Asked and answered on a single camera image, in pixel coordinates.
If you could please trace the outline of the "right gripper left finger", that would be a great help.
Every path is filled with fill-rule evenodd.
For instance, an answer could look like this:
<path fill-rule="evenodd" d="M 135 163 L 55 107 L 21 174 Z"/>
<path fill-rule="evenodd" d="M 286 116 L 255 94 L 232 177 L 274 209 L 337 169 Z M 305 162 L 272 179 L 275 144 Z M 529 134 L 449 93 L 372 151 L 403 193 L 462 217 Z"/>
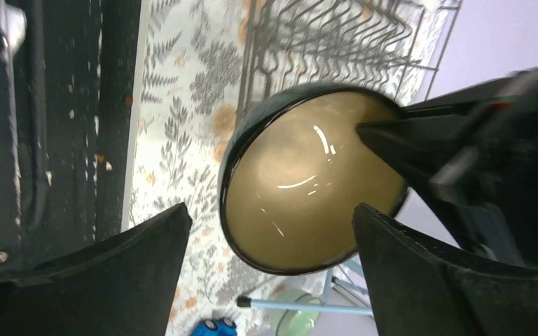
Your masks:
<path fill-rule="evenodd" d="M 0 335 L 164 335 L 191 225 L 176 204 L 75 253 L 0 273 Z"/>

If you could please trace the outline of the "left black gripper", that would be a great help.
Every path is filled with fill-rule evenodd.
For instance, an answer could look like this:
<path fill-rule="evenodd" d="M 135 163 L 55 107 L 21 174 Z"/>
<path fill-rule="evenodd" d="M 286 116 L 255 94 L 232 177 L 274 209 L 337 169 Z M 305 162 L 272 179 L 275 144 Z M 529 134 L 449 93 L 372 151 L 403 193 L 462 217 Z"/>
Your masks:
<path fill-rule="evenodd" d="M 427 204 L 448 204 L 457 244 L 478 256 L 538 268 L 538 67 L 365 122 L 362 142 Z"/>

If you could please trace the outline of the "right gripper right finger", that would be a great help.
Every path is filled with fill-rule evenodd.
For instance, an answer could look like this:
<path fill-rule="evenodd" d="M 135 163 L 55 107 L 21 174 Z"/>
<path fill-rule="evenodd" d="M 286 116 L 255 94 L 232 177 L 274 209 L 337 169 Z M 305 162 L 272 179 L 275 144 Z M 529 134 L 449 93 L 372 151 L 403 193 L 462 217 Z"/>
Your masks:
<path fill-rule="evenodd" d="M 455 248 L 367 204 L 352 224 L 380 335 L 538 335 L 538 269 Z"/>

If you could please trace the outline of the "grey wire dish rack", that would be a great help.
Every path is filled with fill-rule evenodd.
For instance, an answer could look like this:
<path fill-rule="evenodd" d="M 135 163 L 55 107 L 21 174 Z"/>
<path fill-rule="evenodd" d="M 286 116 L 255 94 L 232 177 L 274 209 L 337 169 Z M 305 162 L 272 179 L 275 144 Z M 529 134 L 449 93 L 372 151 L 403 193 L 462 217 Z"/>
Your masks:
<path fill-rule="evenodd" d="M 237 118 L 314 82 L 370 88 L 406 105 L 432 91 L 461 1 L 248 1 Z"/>

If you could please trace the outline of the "dark blue bowl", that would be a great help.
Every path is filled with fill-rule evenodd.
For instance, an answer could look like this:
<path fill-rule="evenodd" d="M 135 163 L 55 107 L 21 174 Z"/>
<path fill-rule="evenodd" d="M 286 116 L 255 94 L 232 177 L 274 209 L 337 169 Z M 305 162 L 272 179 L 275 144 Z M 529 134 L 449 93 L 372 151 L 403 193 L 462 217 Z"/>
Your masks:
<path fill-rule="evenodd" d="M 360 203 L 395 216 L 406 180 L 370 150 L 356 128 L 399 120 L 402 108 L 368 88 L 308 83 L 245 114 L 223 154 L 221 228 L 248 266 L 309 274 L 356 252 L 352 214 Z"/>

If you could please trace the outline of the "pale green bowl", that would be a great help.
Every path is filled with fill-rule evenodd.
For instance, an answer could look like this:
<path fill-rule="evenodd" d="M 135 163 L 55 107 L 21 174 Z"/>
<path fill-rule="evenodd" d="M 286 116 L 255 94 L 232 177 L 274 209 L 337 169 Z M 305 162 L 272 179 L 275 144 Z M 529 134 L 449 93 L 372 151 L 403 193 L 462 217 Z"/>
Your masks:
<path fill-rule="evenodd" d="M 271 298 L 286 303 L 322 304 L 318 297 L 297 288 L 276 291 Z M 271 309 L 268 316 L 277 336 L 306 336 L 314 328 L 319 315 L 318 311 Z"/>

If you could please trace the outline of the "blue toy block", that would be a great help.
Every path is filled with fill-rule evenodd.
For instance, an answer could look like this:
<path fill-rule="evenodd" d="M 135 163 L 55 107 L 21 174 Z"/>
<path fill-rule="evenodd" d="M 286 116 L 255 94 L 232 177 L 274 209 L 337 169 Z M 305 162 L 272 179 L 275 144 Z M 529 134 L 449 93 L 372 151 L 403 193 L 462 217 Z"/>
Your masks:
<path fill-rule="evenodd" d="M 230 318 L 201 320 L 191 336 L 237 336 L 237 325 Z"/>

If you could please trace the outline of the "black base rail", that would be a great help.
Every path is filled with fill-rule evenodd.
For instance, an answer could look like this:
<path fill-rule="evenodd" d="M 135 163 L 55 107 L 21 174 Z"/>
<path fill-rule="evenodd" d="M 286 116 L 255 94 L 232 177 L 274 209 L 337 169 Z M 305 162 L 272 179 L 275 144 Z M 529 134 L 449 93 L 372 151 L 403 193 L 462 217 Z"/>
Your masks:
<path fill-rule="evenodd" d="M 0 272 L 122 229 L 144 1 L 0 1 Z"/>

